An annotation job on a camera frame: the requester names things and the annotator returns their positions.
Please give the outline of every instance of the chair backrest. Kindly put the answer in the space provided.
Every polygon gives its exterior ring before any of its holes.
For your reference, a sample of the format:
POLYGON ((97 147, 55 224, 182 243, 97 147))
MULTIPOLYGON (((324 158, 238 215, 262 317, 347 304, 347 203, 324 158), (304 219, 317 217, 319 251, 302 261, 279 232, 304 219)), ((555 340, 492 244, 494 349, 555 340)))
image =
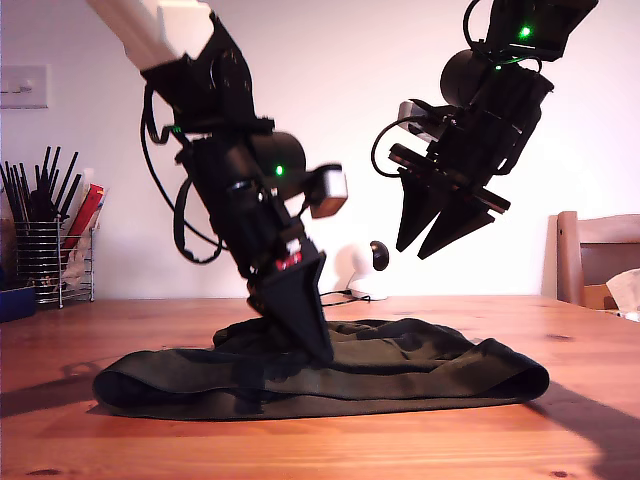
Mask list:
POLYGON ((640 268, 640 215, 578 220, 558 215, 558 299, 589 308, 616 308, 606 282, 640 268))

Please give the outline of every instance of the wire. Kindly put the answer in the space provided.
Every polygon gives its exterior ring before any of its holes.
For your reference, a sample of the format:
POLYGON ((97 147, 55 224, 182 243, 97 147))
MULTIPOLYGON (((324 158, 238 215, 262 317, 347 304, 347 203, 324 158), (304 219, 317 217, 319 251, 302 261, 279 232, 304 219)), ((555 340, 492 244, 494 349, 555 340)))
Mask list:
MULTIPOLYGON (((320 295, 321 297, 324 297, 326 295, 334 295, 334 294, 340 294, 340 295, 348 295, 353 297, 353 294, 351 292, 351 290, 336 290, 333 292, 326 292, 323 293, 322 295, 320 295)), ((355 302, 367 302, 367 303, 371 303, 371 297, 369 295, 359 298, 359 297, 353 297, 350 298, 349 300, 344 300, 342 302, 335 302, 335 303, 327 303, 326 305, 322 305, 323 307, 337 307, 338 305, 346 305, 348 303, 355 303, 355 302)))
POLYGON ((536 56, 528 56, 528 57, 520 57, 520 58, 512 58, 511 60, 505 60, 503 62, 498 62, 497 65, 511 65, 513 63, 524 62, 525 60, 535 60, 538 63, 538 73, 542 72, 542 60, 536 56))
POLYGON ((469 48, 473 50, 475 53, 477 53, 478 55, 486 57, 484 52, 482 52, 478 48, 478 46, 474 43, 474 41, 471 39, 471 34, 469 33, 469 19, 471 18, 471 12, 473 12, 473 9, 476 8, 476 5, 478 3, 480 3, 480 0, 473 0, 467 7, 466 12, 464 12, 464 19, 462 20, 462 31, 464 32, 465 40, 469 44, 469 48))
POLYGON ((467 10, 464 12, 464 19, 462 21, 462 31, 464 32, 465 40, 469 44, 469 48, 473 50, 474 53, 477 53, 478 55, 481 55, 485 58, 488 58, 490 62, 495 63, 496 65, 510 65, 512 63, 520 63, 524 60, 535 60, 536 62, 538 62, 538 73, 542 72, 542 60, 540 60, 538 57, 534 55, 520 57, 520 58, 513 58, 511 60, 505 60, 502 62, 495 62, 490 57, 488 57, 482 50, 478 48, 476 43, 471 38, 471 34, 469 33, 469 20, 471 19, 471 13, 473 12, 473 9, 476 7, 476 5, 478 5, 478 3, 480 3, 480 0, 473 0, 469 4, 469 6, 467 7, 467 10))
POLYGON ((380 168, 378 167, 378 164, 376 163, 376 150, 378 149, 378 144, 380 143, 380 140, 382 140, 382 137, 384 137, 387 134, 387 132, 389 130, 391 130, 393 127, 397 127, 398 125, 401 125, 401 124, 407 123, 407 122, 414 122, 414 121, 418 121, 418 120, 424 120, 424 118, 425 118, 424 115, 412 115, 410 117, 404 117, 404 118, 401 118, 400 120, 396 120, 395 122, 390 123, 389 125, 384 127, 384 129, 380 132, 380 134, 376 138, 376 141, 373 142, 373 148, 371 149, 371 164, 373 165, 373 168, 375 169, 375 171, 378 172, 378 174, 382 175, 383 177, 387 177, 387 178, 399 178, 400 177, 400 175, 398 173, 383 172, 382 170, 380 170, 380 168))
MULTIPOLYGON (((153 163, 151 162, 151 157, 149 155, 149 149, 147 148, 146 117, 147 117, 148 113, 146 112, 146 110, 147 110, 146 108, 145 108, 145 110, 143 110, 142 119, 140 121, 140 142, 142 143, 142 152, 144 153, 144 159, 147 162, 147 167, 149 168, 149 173, 151 173, 151 177, 153 178, 153 181, 155 182, 156 186, 158 187, 158 190, 160 190, 160 193, 162 194, 162 198, 164 198, 164 201, 167 202, 167 205, 169 205, 169 208, 171 209, 171 211, 175 212, 176 211, 176 207, 173 205, 173 202, 169 198, 169 195, 167 195, 167 192, 165 191, 164 187, 162 186, 162 182, 158 178, 158 175, 156 174, 156 171, 153 168, 153 163)), ((219 247, 220 244, 222 243, 220 241, 216 242, 216 241, 210 239, 209 237, 207 237, 206 235, 204 235, 203 233, 200 233, 198 230, 196 230, 186 220, 184 222, 184 225, 189 230, 191 230, 196 236, 200 237, 202 240, 204 240, 205 242, 210 243, 211 245, 219 247)), ((224 245, 221 248, 223 250, 228 250, 228 248, 226 246, 224 246, 224 245)))

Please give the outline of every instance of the chopsticks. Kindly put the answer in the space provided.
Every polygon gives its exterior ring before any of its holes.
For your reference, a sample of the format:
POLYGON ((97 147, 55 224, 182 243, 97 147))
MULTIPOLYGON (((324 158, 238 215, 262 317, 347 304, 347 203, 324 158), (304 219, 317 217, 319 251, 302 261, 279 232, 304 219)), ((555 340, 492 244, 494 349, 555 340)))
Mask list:
POLYGON ((60 176, 58 163, 61 150, 61 147, 56 148, 53 161, 50 164, 51 146, 47 147, 42 167, 35 165, 36 187, 34 190, 29 187, 24 163, 20 163, 19 168, 17 165, 10 165, 7 161, 5 161, 4 168, 0 164, 2 183, 15 222, 26 223, 28 228, 30 222, 53 222, 57 217, 63 222, 69 218, 69 208, 82 176, 77 174, 67 191, 67 184, 78 159, 78 152, 75 152, 54 203, 54 193, 60 176))

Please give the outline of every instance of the wall plate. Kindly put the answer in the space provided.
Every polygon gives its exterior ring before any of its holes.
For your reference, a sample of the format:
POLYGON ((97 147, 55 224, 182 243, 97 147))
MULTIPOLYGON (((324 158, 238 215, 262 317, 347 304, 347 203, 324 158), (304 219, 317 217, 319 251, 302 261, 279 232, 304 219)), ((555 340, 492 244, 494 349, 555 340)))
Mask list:
POLYGON ((48 65, 2 66, 0 107, 48 108, 48 65))

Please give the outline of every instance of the folded fabric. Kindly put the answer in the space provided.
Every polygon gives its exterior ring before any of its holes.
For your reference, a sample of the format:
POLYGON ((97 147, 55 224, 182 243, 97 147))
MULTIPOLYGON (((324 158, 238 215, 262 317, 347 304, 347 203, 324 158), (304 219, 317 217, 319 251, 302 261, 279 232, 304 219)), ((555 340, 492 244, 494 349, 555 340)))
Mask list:
POLYGON ((249 420, 484 407, 542 395, 547 371, 494 339, 416 319, 328 322, 331 364, 265 318, 217 332, 213 349, 136 352, 100 372, 96 399, 129 417, 249 420))

